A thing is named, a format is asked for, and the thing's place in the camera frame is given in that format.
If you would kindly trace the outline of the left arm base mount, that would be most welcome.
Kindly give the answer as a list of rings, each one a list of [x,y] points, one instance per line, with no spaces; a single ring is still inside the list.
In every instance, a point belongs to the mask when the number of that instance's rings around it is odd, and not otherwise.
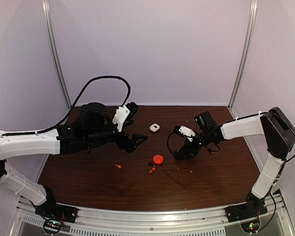
[[[35,209],[35,214],[43,218],[43,230],[48,235],[59,233],[66,225],[65,223],[75,223],[78,209],[72,206],[61,204],[36,206],[31,202]]]

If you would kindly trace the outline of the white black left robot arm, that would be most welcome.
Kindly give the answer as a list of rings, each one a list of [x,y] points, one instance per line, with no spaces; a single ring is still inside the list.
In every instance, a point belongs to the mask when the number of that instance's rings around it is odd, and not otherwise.
[[[50,130],[7,133],[0,130],[0,184],[33,203],[39,213],[57,218],[61,208],[52,189],[29,180],[10,163],[8,158],[36,154],[69,155],[91,151],[108,143],[132,153],[148,137],[133,134],[123,128],[133,124],[138,111],[136,103],[120,106],[111,118],[101,103],[88,103],[80,108],[78,118],[71,125],[59,124]]]

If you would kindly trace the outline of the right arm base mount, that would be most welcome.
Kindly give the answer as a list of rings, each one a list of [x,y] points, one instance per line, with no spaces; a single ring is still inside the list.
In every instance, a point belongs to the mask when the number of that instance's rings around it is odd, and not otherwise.
[[[253,204],[242,203],[226,207],[225,213],[229,223],[238,221],[241,229],[251,235],[261,228],[260,216],[267,213],[267,208],[263,205],[255,209]]]

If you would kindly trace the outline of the white charging case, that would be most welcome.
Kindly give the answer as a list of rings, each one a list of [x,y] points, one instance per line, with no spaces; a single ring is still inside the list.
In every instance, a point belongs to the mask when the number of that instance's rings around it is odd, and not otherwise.
[[[153,132],[153,133],[156,133],[159,131],[160,129],[160,125],[157,124],[157,123],[154,123],[152,124],[150,127],[149,127],[150,131]]]

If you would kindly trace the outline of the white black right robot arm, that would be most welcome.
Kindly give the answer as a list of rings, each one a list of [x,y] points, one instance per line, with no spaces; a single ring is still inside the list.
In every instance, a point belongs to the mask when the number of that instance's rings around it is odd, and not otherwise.
[[[222,123],[217,123],[208,111],[195,116],[194,120],[200,128],[199,133],[184,125],[173,129],[173,133],[185,138],[181,148],[171,151],[177,160],[192,159],[202,148],[213,152],[208,147],[210,144],[218,147],[220,142],[235,138],[257,135],[265,137],[266,161],[242,206],[245,216],[254,216],[261,210],[265,197],[279,180],[286,163],[292,160],[288,156],[295,146],[294,126],[278,107]]]

